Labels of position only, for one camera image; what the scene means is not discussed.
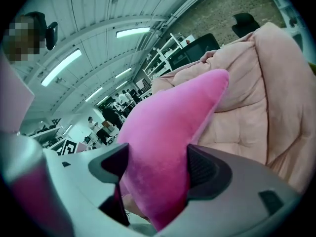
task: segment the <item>fluorescent ceiling light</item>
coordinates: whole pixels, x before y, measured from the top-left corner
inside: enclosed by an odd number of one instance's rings
[[[117,87],[117,89],[118,89],[118,88],[121,88],[121,87],[122,87],[124,84],[126,84],[126,83],[127,83],[127,81],[123,82],[120,86]]]
[[[61,63],[59,63],[41,82],[43,86],[48,86],[51,81],[55,79],[55,77],[70,63],[76,60],[79,56],[81,56],[81,52],[79,49],[68,55]]]
[[[109,96],[106,96],[105,98],[103,98],[97,105],[101,104],[105,99],[107,99]]]
[[[149,32],[150,27],[134,28],[130,30],[118,31],[117,38],[125,37],[132,34],[141,34]]]
[[[131,71],[131,70],[132,70],[132,68],[129,68],[129,69],[125,70],[125,71],[123,71],[122,73],[118,74],[115,78],[118,78],[118,77],[120,77],[121,75],[123,75],[123,74],[125,74],[126,72]]]
[[[101,89],[103,89],[102,87],[97,89],[94,93],[92,93],[91,96],[89,96],[85,101],[88,102],[95,94],[97,94]]]
[[[68,126],[68,128],[66,129],[66,131],[63,133],[63,135],[65,135],[68,131],[69,131],[69,129],[72,127],[73,125],[71,124],[70,126]]]

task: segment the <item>black office chair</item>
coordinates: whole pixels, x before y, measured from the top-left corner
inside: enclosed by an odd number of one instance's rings
[[[213,34],[206,34],[183,49],[179,50],[169,60],[172,70],[181,66],[198,61],[207,51],[220,49]]]
[[[234,15],[234,18],[236,19],[237,24],[232,26],[232,30],[239,38],[260,28],[259,24],[249,13],[239,13]]]

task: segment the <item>pink plush toy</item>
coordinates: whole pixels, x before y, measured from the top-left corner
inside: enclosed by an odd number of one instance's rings
[[[185,207],[187,145],[198,142],[228,82],[228,72],[216,69],[160,91],[133,109],[119,133],[118,143],[129,143],[122,195],[130,193],[157,230]]]

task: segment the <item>ceiling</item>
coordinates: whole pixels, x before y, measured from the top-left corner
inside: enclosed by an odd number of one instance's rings
[[[40,11],[47,25],[58,23],[58,42],[52,51],[42,51],[17,72],[35,94],[26,119],[75,113],[99,87],[89,103],[97,104],[131,81],[156,42],[154,34],[185,0],[28,0],[19,14]],[[150,26],[151,32],[116,38],[116,32]],[[68,65],[47,87],[43,78],[76,49],[82,56]],[[131,72],[115,79],[122,71]]]

